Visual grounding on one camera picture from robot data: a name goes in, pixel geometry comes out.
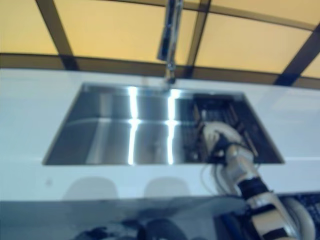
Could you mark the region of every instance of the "black grate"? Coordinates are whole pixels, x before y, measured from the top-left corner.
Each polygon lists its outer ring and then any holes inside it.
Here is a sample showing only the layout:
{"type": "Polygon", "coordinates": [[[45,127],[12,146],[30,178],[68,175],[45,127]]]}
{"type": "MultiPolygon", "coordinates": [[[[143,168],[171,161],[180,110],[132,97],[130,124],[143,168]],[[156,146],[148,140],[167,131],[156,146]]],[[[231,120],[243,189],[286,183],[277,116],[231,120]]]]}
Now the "black grate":
{"type": "Polygon", "coordinates": [[[253,152],[255,163],[281,163],[275,147],[243,97],[196,94],[181,105],[182,138],[188,162],[223,163],[209,155],[201,133],[203,122],[223,122],[238,131],[253,152]]]}

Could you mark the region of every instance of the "black band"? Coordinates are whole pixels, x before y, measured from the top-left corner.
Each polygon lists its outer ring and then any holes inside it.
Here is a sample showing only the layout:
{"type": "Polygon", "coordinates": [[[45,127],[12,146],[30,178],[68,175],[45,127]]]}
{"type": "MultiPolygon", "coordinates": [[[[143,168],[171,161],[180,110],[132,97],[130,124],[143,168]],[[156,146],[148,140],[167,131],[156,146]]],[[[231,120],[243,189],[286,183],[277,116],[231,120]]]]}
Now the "black band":
{"type": "Polygon", "coordinates": [[[258,194],[268,192],[267,186],[260,177],[244,180],[238,184],[238,187],[240,188],[242,196],[245,200],[258,194]]]}

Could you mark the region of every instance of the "white countertop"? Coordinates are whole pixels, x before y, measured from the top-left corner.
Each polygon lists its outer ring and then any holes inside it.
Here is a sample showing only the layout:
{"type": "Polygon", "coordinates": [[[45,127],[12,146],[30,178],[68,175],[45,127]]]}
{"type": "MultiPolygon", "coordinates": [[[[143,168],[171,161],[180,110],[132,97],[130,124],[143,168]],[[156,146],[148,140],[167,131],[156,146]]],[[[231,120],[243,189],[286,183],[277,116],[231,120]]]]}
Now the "white countertop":
{"type": "MultiPolygon", "coordinates": [[[[44,166],[82,83],[161,86],[162,78],[0,69],[0,200],[60,201],[216,195],[210,167],[44,166]]],[[[320,91],[178,79],[176,88],[244,92],[285,164],[259,169],[277,193],[320,191],[320,91]]]]}

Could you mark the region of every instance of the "yellow wall panel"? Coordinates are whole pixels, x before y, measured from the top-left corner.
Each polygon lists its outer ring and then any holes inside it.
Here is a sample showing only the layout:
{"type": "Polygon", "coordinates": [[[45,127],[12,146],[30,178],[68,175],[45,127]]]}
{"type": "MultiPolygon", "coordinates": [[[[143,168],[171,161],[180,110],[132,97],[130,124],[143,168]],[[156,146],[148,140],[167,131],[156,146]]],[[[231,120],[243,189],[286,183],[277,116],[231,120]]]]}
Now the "yellow wall panel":
{"type": "Polygon", "coordinates": [[[320,0],[213,0],[213,6],[244,10],[318,25],[320,0]]]}
{"type": "MultiPolygon", "coordinates": [[[[159,62],[164,7],[91,0],[55,0],[55,4],[74,55],[159,62]]],[[[177,64],[187,61],[196,14],[182,13],[177,64]]]]}
{"type": "Polygon", "coordinates": [[[316,56],[301,75],[310,78],[320,78],[320,54],[316,56]]]}
{"type": "Polygon", "coordinates": [[[57,54],[35,0],[0,0],[0,52],[57,54]]]}
{"type": "Polygon", "coordinates": [[[281,73],[310,34],[292,27],[210,14],[195,64],[281,73]]]}

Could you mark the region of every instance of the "faucet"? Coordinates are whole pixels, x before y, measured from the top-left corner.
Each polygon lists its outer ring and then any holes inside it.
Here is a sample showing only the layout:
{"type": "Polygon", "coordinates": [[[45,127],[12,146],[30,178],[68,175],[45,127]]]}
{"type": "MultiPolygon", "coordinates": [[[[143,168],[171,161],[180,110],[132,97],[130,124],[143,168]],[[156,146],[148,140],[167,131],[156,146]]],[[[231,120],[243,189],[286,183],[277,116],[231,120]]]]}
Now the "faucet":
{"type": "Polygon", "coordinates": [[[168,0],[166,4],[164,28],[157,59],[166,61],[164,81],[168,88],[176,82],[176,43],[183,6],[183,0],[168,0]]]}

